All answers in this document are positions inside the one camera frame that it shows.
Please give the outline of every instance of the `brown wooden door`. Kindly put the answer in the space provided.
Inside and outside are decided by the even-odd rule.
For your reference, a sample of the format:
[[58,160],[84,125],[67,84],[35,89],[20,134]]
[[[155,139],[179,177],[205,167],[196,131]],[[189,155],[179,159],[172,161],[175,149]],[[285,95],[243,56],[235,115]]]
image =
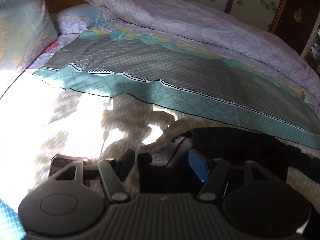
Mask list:
[[300,55],[311,35],[319,11],[320,0],[287,0],[274,34]]

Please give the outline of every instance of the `gray fabric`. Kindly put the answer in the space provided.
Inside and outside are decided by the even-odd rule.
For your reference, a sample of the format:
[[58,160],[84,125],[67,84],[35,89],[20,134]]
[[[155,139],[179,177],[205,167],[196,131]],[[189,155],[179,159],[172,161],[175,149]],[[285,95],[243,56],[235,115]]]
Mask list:
[[44,67],[60,69],[75,63],[83,71],[127,73],[148,81],[162,80],[176,87],[233,102],[320,134],[310,105],[270,81],[220,59],[203,59],[140,40],[76,39],[58,51]]

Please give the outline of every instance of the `ribbed black surface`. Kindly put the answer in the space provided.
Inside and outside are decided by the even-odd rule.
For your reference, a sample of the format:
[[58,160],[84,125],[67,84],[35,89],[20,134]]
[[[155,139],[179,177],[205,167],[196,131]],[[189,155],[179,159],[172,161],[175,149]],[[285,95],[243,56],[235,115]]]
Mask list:
[[[44,239],[28,236],[26,240]],[[215,205],[198,203],[189,194],[137,195],[125,204],[112,205],[92,229],[74,240],[236,240],[261,239],[229,225]],[[303,239],[294,235],[286,240]]]

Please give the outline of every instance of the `teal fabric border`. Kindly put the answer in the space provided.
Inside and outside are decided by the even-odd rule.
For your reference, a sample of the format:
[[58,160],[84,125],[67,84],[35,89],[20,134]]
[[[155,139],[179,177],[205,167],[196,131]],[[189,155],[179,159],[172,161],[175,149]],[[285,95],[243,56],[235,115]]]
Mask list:
[[58,71],[40,68],[34,75],[55,88],[70,88],[103,97],[128,93],[149,104],[320,149],[320,137],[303,129],[233,103],[171,87],[161,81],[139,81],[125,74],[87,73],[73,64],[68,64]]

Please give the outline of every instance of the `red fabric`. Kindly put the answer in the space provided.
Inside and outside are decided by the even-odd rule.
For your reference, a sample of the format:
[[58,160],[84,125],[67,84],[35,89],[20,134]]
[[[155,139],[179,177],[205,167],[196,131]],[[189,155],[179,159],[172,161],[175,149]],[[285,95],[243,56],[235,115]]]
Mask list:
[[47,48],[44,50],[43,53],[46,53],[46,52],[49,51],[50,49],[53,49],[53,48],[55,48],[55,47],[57,47],[57,46],[59,46],[59,45],[60,45],[59,43],[53,42],[53,43],[51,43],[51,45],[50,45],[49,47],[47,47]]

